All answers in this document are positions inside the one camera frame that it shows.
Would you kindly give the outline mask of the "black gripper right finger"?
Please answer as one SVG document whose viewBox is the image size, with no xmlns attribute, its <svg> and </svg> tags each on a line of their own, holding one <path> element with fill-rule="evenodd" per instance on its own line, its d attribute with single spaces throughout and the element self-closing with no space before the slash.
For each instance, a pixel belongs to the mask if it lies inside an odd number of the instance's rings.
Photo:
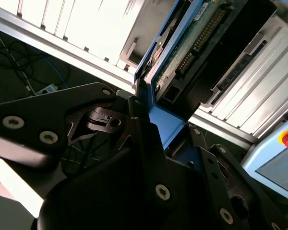
<svg viewBox="0 0 288 230">
<path fill-rule="evenodd" d="M 217 230 L 288 230 L 285 216 L 226 148 L 206 149 L 197 128 L 188 134 Z"/>
</svg>

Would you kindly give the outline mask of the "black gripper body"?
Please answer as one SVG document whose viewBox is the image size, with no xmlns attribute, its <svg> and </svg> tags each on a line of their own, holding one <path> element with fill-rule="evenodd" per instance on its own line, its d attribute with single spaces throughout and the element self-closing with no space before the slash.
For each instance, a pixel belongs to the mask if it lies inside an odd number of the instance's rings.
<svg viewBox="0 0 288 230">
<path fill-rule="evenodd" d="M 57 185 L 37 219 L 39 230 L 216 230 L 204 178 L 192 147 L 166 159 L 145 186 L 135 154 L 120 152 L 101 166 Z"/>
</svg>

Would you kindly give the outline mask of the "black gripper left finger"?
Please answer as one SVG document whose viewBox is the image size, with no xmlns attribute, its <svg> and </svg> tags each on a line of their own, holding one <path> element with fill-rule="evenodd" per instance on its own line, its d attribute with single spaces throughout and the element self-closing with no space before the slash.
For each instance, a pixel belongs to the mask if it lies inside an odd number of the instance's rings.
<svg viewBox="0 0 288 230">
<path fill-rule="evenodd" d="M 101 132 L 113 140 L 110 154 L 97 166 L 129 150 L 145 186 L 152 188 L 148 177 L 167 161 L 158 128 L 150 122 L 145 90 L 123 98 L 92 83 L 0 104 L 0 158 L 30 169 L 54 169 L 68 146 Z"/>
</svg>

